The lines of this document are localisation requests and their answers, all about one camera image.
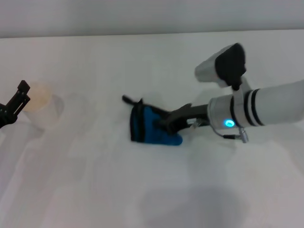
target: white tabletop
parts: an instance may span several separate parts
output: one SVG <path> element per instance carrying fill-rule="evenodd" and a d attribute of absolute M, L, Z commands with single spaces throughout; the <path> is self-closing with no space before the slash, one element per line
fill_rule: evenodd
<path fill-rule="evenodd" d="M 121 96 L 176 109 L 228 93 L 194 68 L 240 42 L 253 88 L 303 79 L 304 30 L 0 40 L 0 103 L 20 80 L 64 109 L 42 132 L 24 114 L 0 131 L 2 228 L 297 228 L 304 224 L 304 123 L 210 130 L 180 147 L 130 142 Z"/>

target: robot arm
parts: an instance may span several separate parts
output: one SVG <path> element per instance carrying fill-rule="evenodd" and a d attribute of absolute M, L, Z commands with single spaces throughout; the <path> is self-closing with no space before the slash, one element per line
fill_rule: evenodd
<path fill-rule="evenodd" d="M 252 90 L 243 74 L 245 52 L 240 44 L 228 46 L 195 68 L 200 82 L 216 82 L 231 86 L 232 94 L 212 98 L 208 104 L 191 106 L 170 112 L 158 124 L 169 133 L 181 129 L 176 122 L 190 127 L 210 125 L 213 131 L 227 139 L 248 141 L 246 127 L 293 123 L 304 118 L 304 80 L 286 85 Z M 221 135 L 220 129 L 238 128 L 239 135 Z"/>

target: white table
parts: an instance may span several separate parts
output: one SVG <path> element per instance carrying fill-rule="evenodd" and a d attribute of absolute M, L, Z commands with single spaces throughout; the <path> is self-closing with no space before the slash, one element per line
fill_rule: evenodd
<path fill-rule="evenodd" d="M 0 132 L 2 228 L 297 228 L 304 224 L 304 123 L 208 128 L 180 147 L 130 142 L 121 96 L 176 109 L 228 93 L 194 68 L 240 42 L 253 88 L 303 79 L 304 30 L 0 40 L 0 103 L 20 80 L 52 85 L 60 123 L 21 114 Z"/>

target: black stripe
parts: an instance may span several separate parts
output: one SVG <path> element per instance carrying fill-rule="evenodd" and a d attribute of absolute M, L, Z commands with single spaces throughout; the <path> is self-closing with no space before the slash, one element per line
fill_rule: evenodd
<path fill-rule="evenodd" d="M 232 120 L 236 123 L 236 126 L 241 127 L 241 125 L 238 123 L 238 121 L 236 119 L 236 115 L 234 113 L 234 98 L 233 98 L 233 96 L 230 100 L 230 113 L 231 113 Z"/>
<path fill-rule="evenodd" d="M 257 110 L 256 110 L 256 95 L 257 92 L 259 91 L 259 89 L 256 89 L 255 91 L 252 92 L 252 96 L 251 96 L 251 110 L 252 110 L 252 114 L 256 120 L 256 122 L 261 125 L 264 126 L 264 124 L 260 121 L 260 119 L 257 116 Z"/>
<path fill-rule="evenodd" d="M 246 119 L 248 121 L 248 123 L 250 123 L 251 126 L 255 126 L 256 125 L 253 123 L 253 121 L 251 120 L 250 118 L 250 115 L 249 115 L 249 111 L 248 111 L 248 100 L 249 100 L 249 94 L 251 93 L 252 90 L 248 91 L 246 94 L 245 94 L 245 100 L 244 100 L 244 111 L 245 111 L 245 116 L 246 116 Z"/>

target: blue light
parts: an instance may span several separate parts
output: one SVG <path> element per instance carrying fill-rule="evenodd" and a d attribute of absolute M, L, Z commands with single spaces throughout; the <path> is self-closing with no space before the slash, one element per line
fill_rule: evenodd
<path fill-rule="evenodd" d="M 233 127 L 235 125 L 233 120 L 225 120 L 224 124 L 226 127 Z"/>

